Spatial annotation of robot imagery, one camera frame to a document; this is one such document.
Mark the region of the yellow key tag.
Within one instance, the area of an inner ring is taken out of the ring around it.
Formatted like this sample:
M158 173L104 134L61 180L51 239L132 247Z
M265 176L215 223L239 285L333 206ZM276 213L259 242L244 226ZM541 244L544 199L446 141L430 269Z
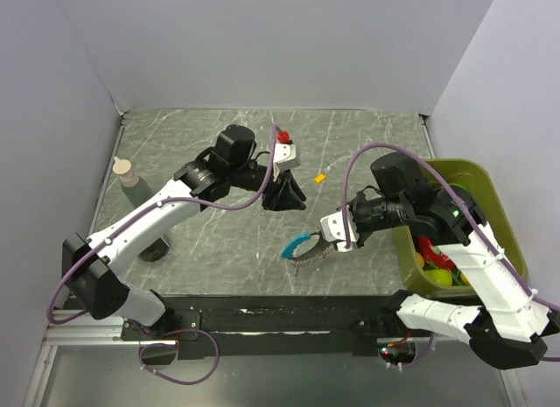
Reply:
M316 184L322 183L326 179L326 175L324 173L320 173L318 176L314 178L314 182Z

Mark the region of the metal keyring with small rings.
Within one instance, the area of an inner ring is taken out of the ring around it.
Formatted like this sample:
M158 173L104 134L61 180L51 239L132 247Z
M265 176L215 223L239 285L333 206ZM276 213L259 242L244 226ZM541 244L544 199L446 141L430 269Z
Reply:
M303 250L303 245L314 242L313 245ZM328 242L321 232L312 232L311 239L302 243L296 251L295 256L289 260L290 264L296 268L296 274L300 269L309 263L326 258L331 252L337 249L336 242Z

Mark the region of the light blue key handle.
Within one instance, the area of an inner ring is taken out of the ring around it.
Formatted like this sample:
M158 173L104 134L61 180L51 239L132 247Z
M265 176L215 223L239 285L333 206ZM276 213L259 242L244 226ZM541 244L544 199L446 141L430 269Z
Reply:
M281 257L285 260L291 260L297 251L297 248L304 242L309 241L312 235L309 233L296 236L292 241L290 241L282 250Z

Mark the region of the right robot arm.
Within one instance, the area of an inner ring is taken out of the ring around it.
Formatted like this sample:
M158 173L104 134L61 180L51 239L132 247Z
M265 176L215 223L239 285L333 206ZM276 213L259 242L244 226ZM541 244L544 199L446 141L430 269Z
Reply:
M411 291L396 292L382 325L395 336L422 329L467 344L490 366L507 370L546 361L545 337L559 331L559 312L520 285L506 251L467 189L450 184L420 158L395 151L370 170L379 198L359 191L348 204L361 246L374 232L405 226L451 260L479 305L453 305Z

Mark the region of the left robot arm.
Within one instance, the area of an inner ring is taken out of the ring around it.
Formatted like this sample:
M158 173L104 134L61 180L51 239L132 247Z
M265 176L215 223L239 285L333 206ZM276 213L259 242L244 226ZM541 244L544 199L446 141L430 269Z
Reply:
M208 207L226 210L218 201L233 188L253 194L235 210L257 200L269 211L305 209L305 195L292 175L300 157L288 132L272 128L266 165L253 157L255 147L251 129L229 125L213 146L184 164L158 192L117 223L88 238L67 238L62 244L61 283L94 319L119 315L140 323L152 338L167 336L173 327L170 308L154 291L121 277L143 250Z

